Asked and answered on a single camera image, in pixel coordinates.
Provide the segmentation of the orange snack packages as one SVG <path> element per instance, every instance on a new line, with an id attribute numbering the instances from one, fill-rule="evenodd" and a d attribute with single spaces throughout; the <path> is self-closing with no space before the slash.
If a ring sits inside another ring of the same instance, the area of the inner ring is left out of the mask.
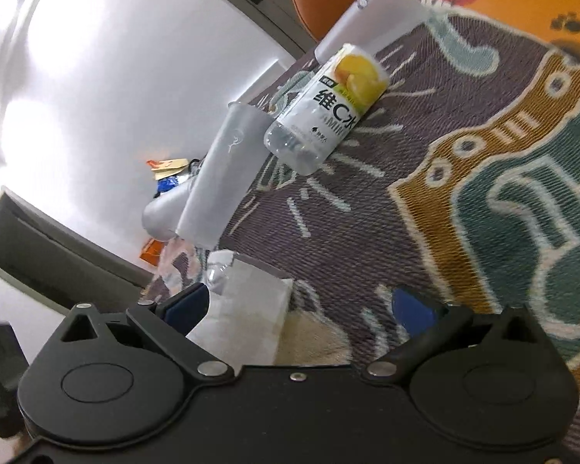
<path id="1" fill-rule="evenodd" d="M 178 176 L 188 169 L 189 160 L 186 158 L 166 160 L 150 159 L 146 161 L 146 164 L 150 168 L 150 171 L 152 171 L 156 181 L 155 197 L 159 197 L 176 186 L 179 186 Z"/>

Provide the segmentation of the vitamin C water bottle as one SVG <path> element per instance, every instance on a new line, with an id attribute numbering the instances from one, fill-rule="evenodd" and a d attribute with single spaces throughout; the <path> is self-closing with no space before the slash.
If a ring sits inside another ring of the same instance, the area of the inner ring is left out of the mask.
<path id="1" fill-rule="evenodd" d="M 264 145 L 299 175 L 313 174 L 383 96 L 387 71 L 345 44 L 318 69 L 264 135 Z"/>

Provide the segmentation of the patterned woven tablecloth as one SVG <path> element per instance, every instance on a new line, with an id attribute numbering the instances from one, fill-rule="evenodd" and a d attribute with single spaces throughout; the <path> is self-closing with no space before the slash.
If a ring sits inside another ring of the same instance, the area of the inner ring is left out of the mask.
<path id="1" fill-rule="evenodd" d="M 278 361 L 402 344 L 406 288 L 529 308 L 580 388 L 580 53 L 448 12 L 377 56 L 389 90 L 313 175 L 268 158 L 220 241 L 295 282 Z"/>

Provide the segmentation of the frosted cup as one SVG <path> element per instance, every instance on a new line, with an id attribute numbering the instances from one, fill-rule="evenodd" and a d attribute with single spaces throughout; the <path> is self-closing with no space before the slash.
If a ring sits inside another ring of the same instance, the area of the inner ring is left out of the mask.
<path id="1" fill-rule="evenodd" d="M 324 64 L 345 44 L 376 56 L 427 18 L 419 0 L 355 0 L 316 46 L 315 59 Z"/>
<path id="2" fill-rule="evenodd" d="M 150 237 L 166 242 L 175 236 L 184 207 L 197 179 L 197 176 L 191 176 L 144 207 L 142 226 Z"/>
<path id="3" fill-rule="evenodd" d="M 208 311 L 186 337 L 236 371 L 272 365 L 292 294 L 291 276 L 224 249 L 209 254 L 204 282 Z"/>
<path id="4" fill-rule="evenodd" d="M 180 238 L 205 249 L 218 245 L 269 156 L 264 134 L 273 121 L 259 108 L 239 102 L 228 105 L 178 222 Z"/>

